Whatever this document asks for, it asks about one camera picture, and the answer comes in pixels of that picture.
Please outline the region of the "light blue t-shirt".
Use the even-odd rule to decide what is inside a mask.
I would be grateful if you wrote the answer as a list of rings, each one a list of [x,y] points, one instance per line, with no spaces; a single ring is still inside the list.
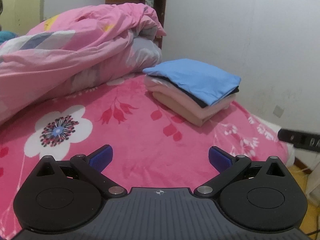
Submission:
[[[147,76],[167,77],[181,87],[184,84],[192,82],[200,81],[201,83],[204,83],[206,80],[209,80],[209,78],[241,79],[241,77],[224,71],[216,66],[191,59],[166,61],[154,67],[145,68],[143,73]]]

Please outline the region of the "folded black garment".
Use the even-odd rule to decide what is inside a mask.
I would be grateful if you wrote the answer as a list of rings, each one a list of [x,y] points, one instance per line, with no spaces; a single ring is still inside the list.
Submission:
[[[178,95],[184,100],[195,102],[199,107],[206,108],[213,106],[230,95],[239,92],[240,78],[209,78],[204,83],[192,82],[184,84],[182,87],[163,76],[154,76],[153,81],[157,81],[168,94]]]

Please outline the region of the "folded beige garment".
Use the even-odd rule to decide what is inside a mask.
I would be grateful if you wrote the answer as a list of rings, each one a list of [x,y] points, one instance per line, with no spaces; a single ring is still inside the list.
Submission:
[[[214,114],[210,114],[205,118],[199,118],[195,114],[191,113],[191,111],[189,111],[187,108],[185,108],[180,103],[178,103],[177,101],[175,101],[167,95],[164,95],[160,92],[153,92],[152,96],[157,101],[159,101],[160,103],[171,109],[173,112],[175,112],[176,114],[183,117],[185,120],[197,127],[201,127],[206,121],[208,121],[210,118],[214,116]]]

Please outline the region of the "folded pink garment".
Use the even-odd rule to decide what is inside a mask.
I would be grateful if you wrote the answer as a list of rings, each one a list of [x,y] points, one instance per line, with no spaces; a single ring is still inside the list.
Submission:
[[[164,95],[165,98],[169,98],[173,103],[178,103],[182,106],[182,109],[188,110],[195,117],[203,120],[210,116],[213,116],[221,109],[229,106],[229,104],[235,99],[236,93],[229,94],[223,99],[219,99],[218,102],[212,106],[201,107],[194,99],[182,90],[175,87],[172,83],[160,79],[158,77],[144,77],[144,83],[146,89],[150,92],[155,92],[156,95]]]

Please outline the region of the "pink grey patterned duvet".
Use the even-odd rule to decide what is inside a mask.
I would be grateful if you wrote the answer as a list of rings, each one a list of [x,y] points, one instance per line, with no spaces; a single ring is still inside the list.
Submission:
[[[57,96],[55,88],[81,71],[123,55],[141,37],[165,31],[145,4],[101,4],[56,15],[1,44],[1,122],[28,105]]]

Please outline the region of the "white wall socket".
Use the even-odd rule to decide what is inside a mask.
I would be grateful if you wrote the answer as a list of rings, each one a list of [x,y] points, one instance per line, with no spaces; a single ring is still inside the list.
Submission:
[[[280,106],[276,105],[274,110],[273,110],[273,115],[275,115],[278,118],[281,118],[283,113],[284,113],[284,109],[281,108]]]

